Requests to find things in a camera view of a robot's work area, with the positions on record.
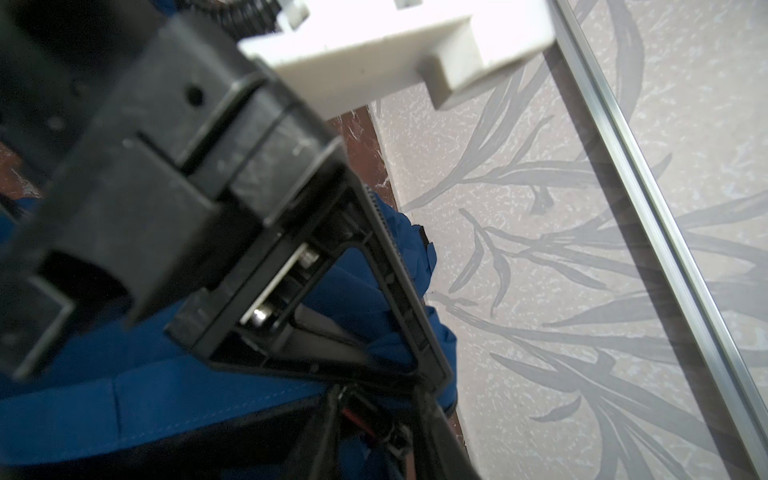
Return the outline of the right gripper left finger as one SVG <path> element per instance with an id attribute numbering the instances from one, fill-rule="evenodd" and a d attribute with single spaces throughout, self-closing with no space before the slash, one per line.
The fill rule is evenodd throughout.
<path id="1" fill-rule="evenodd" d="M 338 479 L 344 388 L 330 387 L 281 469 L 282 479 Z"/>

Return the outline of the blue zip-up jacket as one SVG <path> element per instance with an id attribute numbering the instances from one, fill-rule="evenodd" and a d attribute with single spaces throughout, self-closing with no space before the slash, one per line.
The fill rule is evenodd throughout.
<path id="1" fill-rule="evenodd" d="M 413 279 L 423 295 L 437 264 L 434 245 L 421 225 L 412 224 L 376 196 L 380 209 Z M 301 380 L 214 371 L 172 342 L 163 332 L 181 303 L 161 311 L 130 332 L 118 320 L 77 336 L 64 347 L 42 376 L 16 383 L 1 373 L 1 467 L 43 470 L 60 464 L 79 468 L 90 461 L 129 454 L 181 454 L 175 441 L 200 440 L 192 460 L 224 460 L 214 447 L 247 447 L 245 462 L 219 479 L 277 479 L 280 465 L 255 460 L 256 450 L 290 447 L 290 421 L 267 421 L 283 407 L 316 400 L 323 385 Z M 342 479 L 403 479 L 383 448 L 367 446 L 353 434 L 342 440 Z M 178 470 L 171 465 L 171 470 Z"/>

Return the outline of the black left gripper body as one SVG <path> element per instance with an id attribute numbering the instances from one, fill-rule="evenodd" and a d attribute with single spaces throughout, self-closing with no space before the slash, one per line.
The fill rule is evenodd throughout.
<path id="1" fill-rule="evenodd" d="M 5 1 L 1 140 L 43 198 L 1 256 L 1 368 L 27 380 L 75 334 L 180 300 L 172 338 L 270 364 L 323 272 L 252 304 L 346 203 L 339 138 L 197 12 L 147 1 Z"/>

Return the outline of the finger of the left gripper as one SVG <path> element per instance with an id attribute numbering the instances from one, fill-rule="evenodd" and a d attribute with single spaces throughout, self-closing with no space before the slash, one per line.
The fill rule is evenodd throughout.
<path id="1" fill-rule="evenodd" d="M 167 335 L 237 373 L 353 383 L 387 396 L 453 380 L 421 296 L 371 192 L 351 173 L 302 197 Z"/>

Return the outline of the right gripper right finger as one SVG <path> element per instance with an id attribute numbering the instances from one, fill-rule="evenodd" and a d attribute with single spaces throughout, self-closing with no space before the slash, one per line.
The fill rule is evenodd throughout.
<path id="1" fill-rule="evenodd" d="M 411 395 L 410 427 L 416 477 L 429 480 L 479 480 L 442 408 L 432 394 L 417 386 Z"/>

